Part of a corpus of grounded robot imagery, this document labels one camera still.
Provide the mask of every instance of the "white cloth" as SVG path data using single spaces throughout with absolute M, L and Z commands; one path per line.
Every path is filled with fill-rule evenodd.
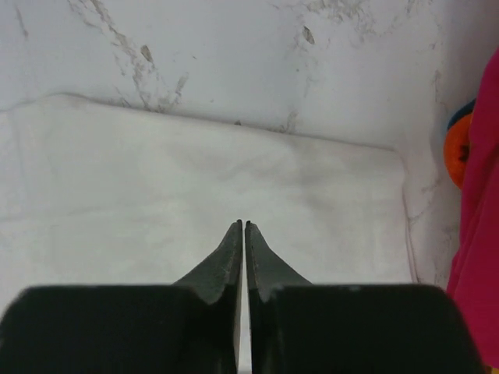
M 411 281 L 391 151 L 58 96 L 0 114 L 0 154 L 0 311 L 32 284 L 171 283 L 238 218 L 312 282 Z

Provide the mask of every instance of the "white towel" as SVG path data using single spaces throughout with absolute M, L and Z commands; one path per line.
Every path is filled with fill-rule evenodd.
M 391 151 L 69 96 L 0 114 L 0 145 L 0 311 L 32 284 L 171 283 L 238 218 L 314 283 L 411 281 Z

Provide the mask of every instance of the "orange object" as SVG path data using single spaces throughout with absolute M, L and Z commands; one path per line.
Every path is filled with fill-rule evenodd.
M 472 114 L 459 119 L 448 131 L 444 143 L 444 163 L 452 181 L 462 188 L 469 155 L 469 126 Z

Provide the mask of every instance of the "pink fabric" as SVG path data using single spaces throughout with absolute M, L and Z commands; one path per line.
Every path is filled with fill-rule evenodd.
M 484 363 L 499 368 L 499 50 L 483 74 L 469 139 L 461 246 L 452 261 L 448 294 Z

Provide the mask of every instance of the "white marble surface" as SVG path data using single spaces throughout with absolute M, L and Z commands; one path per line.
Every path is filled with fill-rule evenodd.
M 419 279 L 446 283 L 444 123 L 499 43 L 496 0 L 5 0 L 0 109 L 72 93 L 397 148 Z

